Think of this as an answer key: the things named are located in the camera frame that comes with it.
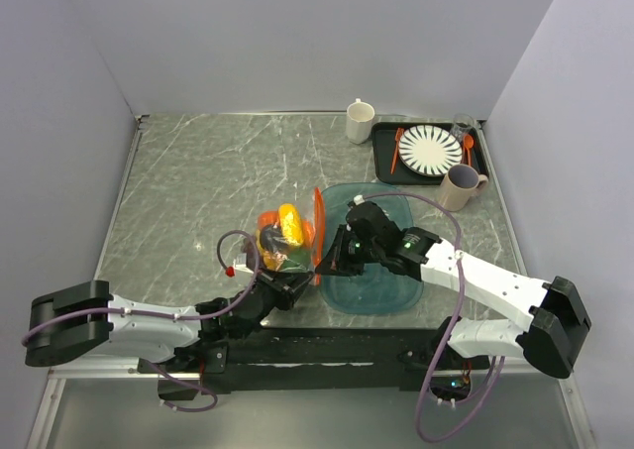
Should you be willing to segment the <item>green lime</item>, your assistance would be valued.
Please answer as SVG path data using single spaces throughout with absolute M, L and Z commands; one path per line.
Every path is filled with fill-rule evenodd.
M 298 248 L 289 253 L 288 259 L 298 267 L 309 268 L 311 265 L 311 251 L 305 248 Z

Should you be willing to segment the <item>clear zip top bag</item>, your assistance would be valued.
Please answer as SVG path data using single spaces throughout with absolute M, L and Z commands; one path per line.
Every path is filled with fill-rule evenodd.
M 242 254 L 234 260 L 240 271 L 260 267 L 273 273 L 314 272 L 321 262 L 325 242 L 326 210 L 322 191 L 314 187 L 294 201 L 281 202 L 262 212 L 249 231 L 255 240 L 243 240 Z

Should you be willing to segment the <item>textured orange tangerine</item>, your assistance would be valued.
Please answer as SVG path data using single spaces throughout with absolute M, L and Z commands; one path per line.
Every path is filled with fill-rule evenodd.
M 260 229 L 269 225 L 276 225 L 277 223 L 278 212 L 276 210 L 265 211 L 258 218 L 258 227 Z

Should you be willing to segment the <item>yellow pear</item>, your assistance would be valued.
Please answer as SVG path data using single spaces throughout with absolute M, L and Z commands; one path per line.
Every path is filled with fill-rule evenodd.
M 263 251 L 263 261 L 267 269 L 278 272 L 286 260 L 286 256 L 281 253 L 271 253 Z

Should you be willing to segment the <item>dark purple plum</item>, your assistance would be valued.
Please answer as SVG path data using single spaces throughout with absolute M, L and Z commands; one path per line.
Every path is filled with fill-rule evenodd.
M 287 243 L 279 227 L 266 225 L 260 231 L 260 245 L 270 253 L 284 253 Z

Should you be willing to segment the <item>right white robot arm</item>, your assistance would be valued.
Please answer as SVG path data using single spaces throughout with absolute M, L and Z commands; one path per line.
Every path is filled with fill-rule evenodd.
M 447 317 L 419 360 L 461 367 L 475 357 L 522 358 L 564 380 L 573 372 L 591 321 L 575 284 L 541 281 L 456 249 L 419 227 L 399 228 L 374 202 L 351 204 L 317 274 L 355 277 L 366 265 L 457 292 L 499 313 L 493 320 Z

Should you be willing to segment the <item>yellow corn cob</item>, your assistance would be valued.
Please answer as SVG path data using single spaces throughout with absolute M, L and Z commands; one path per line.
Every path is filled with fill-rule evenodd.
M 303 246 L 302 218 L 297 208 L 290 203 L 280 205 L 278 220 L 286 243 L 294 248 Z

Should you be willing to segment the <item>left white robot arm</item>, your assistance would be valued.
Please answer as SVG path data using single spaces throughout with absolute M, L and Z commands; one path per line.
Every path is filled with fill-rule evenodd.
M 112 293 L 107 281 L 87 281 L 32 301 L 25 363 L 53 367 L 94 354 L 182 372 L 215 343 L 244 339 L 273 310 L 291 309 L 313 277 L 260 270 L 233 297 L 176 307 L 133 301 Z

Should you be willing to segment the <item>dark red grape bunch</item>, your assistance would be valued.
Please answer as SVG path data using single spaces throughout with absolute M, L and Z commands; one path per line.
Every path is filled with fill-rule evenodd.
M 258 247 L 252 242 L 251 239 L 245 238 L 243 240 L 242 252 L 246 255 L 247 267 L 252 270 L 256 266 L 260 258 Z

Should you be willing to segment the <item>smooth orange persimmon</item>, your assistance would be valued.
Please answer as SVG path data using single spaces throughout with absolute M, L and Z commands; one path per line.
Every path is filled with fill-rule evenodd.
M 315 238 L 315 229 L 310 221 L 302 221 L 302 232 L 306 243 L 311 245 Z

